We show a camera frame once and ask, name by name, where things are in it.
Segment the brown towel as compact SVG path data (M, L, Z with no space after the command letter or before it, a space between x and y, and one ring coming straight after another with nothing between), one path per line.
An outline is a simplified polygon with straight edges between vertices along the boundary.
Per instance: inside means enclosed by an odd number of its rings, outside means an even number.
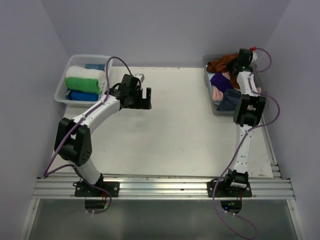
M209 73L228 73L230 76L230 84L235 89L240 89L240 86L237 82L237 79L235 75L232 73L232 71L229 69L228 64L231 63L233 60L235 60L238 57L238 53L234 54L226 54L222 58L214 61L210 61L207 63L206 71Z

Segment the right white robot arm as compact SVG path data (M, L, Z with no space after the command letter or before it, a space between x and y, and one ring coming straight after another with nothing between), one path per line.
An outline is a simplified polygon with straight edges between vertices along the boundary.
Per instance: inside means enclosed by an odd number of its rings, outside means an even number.
M248 156L253 128L259 125L266 104L254 81L252 64L258 59L256 49L241 48L237 58L227 65L240 87L240 99L233 116L236 125L235 153L222 181L222 190L230 197L250 191Z

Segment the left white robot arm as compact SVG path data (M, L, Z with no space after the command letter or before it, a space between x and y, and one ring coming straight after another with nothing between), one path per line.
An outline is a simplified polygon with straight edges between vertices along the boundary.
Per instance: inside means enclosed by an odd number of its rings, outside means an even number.
M122 109L152 108L150 87L143 97L144 79L143 74L125 74L120 83L108 89L102 99L85 112L72 119L64 117L58 124L54 152L74 167L92 196L101 195L104 184L102 174L91 160L91 135L107 118Z

